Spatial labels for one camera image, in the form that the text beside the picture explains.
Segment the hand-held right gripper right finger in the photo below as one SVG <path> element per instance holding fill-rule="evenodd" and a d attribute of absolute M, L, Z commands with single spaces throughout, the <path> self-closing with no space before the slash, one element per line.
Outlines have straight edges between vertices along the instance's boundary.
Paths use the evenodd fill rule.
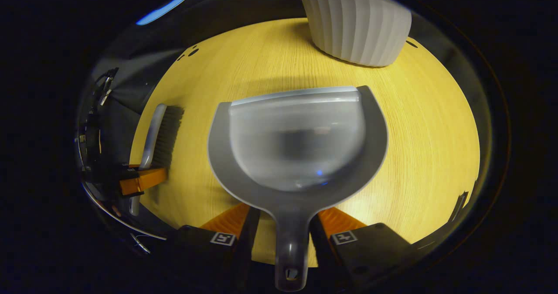
<path fill-rule="evenodd" d="M 325 290 L 370 290 L 396 272 L 411 250 L 386 224 L 365 225 L 335 207 L 313 217 L 310 234 Z"/>

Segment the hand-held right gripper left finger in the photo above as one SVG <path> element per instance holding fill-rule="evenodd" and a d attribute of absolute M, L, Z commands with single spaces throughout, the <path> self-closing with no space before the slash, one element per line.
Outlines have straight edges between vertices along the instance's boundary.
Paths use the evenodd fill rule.
<path fill-rule="evenodd" d="M 181 286 L 245 286 L 260 211 L 239 203 L 170 235 L 170 276 Z"/>

